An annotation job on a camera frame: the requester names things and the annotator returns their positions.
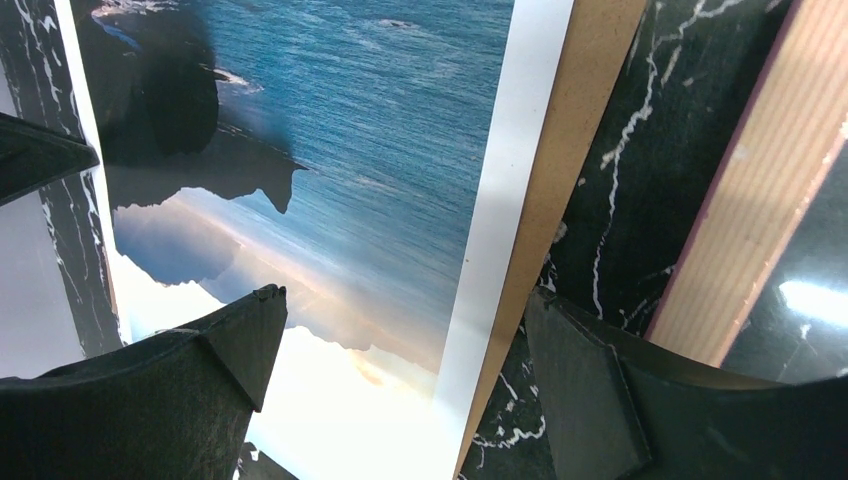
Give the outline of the brown cardboard backing board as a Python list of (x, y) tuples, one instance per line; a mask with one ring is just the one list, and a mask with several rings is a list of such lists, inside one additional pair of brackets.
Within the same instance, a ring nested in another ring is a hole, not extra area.
[(445, 346), (438, 391), (455, 477), (471, 446), (524, 305), (587, 157), (641, 1), (519, 1), (498, 87), (489, 152)]

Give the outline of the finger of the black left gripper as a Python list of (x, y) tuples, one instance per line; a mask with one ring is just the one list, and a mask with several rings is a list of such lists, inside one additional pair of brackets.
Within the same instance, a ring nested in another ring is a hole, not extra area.
[(83, 140), (1, 114), (1, 205), (98, 163)]

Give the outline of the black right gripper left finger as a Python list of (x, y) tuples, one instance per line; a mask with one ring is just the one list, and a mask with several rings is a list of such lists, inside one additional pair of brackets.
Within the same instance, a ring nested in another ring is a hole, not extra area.
[(230, 479), (287, 320), (266, 285), (208, 315), (1, 382), (5, 479)]

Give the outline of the pink wooden picture frame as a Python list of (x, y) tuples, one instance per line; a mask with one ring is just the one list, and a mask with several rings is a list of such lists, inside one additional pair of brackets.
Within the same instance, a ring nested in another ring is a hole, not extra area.
[(847, 137), (847, 5), (792, 3), (648, 329), (719, 366)]

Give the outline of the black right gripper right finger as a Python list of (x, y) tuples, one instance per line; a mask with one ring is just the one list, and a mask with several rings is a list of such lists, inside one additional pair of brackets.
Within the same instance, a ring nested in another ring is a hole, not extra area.
[(843, 479), (847, 381), (675, 354), (535, 289), (525, 329), (561, 479)]

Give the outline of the blue sky landscape photo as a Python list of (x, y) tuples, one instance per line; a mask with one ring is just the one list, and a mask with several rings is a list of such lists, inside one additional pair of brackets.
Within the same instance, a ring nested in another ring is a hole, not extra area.
[(119, 336), (267, 284), (248, 438), (302, 479), (451, 479), (570, 1), (63, 1)]

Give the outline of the clear acrylic sheet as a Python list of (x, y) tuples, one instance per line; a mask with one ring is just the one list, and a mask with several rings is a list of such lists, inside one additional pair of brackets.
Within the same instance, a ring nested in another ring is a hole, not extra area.
[(840, 151), (722, 369), (782, 383), (847, 373), (847, 152)]

